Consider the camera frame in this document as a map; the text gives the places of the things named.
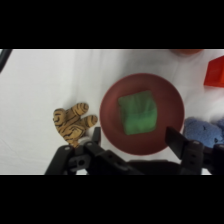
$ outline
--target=blue object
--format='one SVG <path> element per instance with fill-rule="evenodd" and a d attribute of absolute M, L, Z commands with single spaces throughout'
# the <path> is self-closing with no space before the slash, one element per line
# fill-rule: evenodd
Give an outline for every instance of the blue object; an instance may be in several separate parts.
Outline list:
<path fill-rule="evenodd" d="M 196 118 L 185 121 L 184 136 L 188 140 L 196 140 L 203 145 L 213 148 L 216 144 L 224 143 L 224 119 L 216 124 L 210 124 Z"/>

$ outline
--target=round red plate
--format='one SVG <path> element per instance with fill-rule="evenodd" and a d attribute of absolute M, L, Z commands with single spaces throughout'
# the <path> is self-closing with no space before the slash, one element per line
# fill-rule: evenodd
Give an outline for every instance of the round red plate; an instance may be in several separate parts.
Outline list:
<path fill-rule="evenodd" d="M 118 99 L 122 96 L 150 90 L 158 108 L 155 131 L 127 136 L 124 133 Z M 134 74 L 115 83 L 106 93 L 100 108 L 100 121 L 104 134 L 118 149 L 133 155 L 151 155 L 165 149 L 166 128 L 181 131 L 184 105 L 176 88 L 167 80 L 151 74 Z"/>

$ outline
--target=stuffed tiger toy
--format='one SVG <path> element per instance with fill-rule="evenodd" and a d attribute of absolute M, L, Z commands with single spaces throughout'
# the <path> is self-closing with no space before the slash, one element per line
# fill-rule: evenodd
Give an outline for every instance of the stuffed tiger toy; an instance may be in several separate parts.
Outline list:
<path fill-rule="evenodd" d="M 86 130 L 98 121 L 96 116 L 81 119 L 88 110 L 87 104 L 79 103 L 69 110 L 57 109 L 54 112 L 53 120 L 59 134 L 74 148 L 79 146 L 78 140 L 84 136 Z"/>

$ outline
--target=white surface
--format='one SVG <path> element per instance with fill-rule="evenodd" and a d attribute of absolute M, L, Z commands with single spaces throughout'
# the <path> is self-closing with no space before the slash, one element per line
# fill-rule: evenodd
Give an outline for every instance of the white surface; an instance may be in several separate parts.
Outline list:
<path fill-rule="evenodd" d="M 186 117 L 222 117 L 224 89 L 203 86 L 208 62 L 222 55 L 224 50 L 190 57 L 150 49 L 14 50 L 0 75 L 0 174 L 44 174 L 57 148 L 65 145 L 54 127 L 53 111 L 87 102 L 90 113 L 99 115 L 108 88 L 129 74 L 153 73 L 172 82 L 184 100 Z M 104 136 L 102 146 L 127 161 L 178 162 L 170 149 L 135 157 L 114 148 Z"/>

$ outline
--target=green sponge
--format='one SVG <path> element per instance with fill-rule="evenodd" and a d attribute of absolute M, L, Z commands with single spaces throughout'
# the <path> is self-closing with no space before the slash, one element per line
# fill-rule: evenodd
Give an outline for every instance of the green sponge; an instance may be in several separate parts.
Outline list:
<path fill-rule="evenodd" d="M 118 100 L 121 119 L 126 135 L 154 131 L 157 122 L 157 107 L 150 91 L 121 97 Z"/>

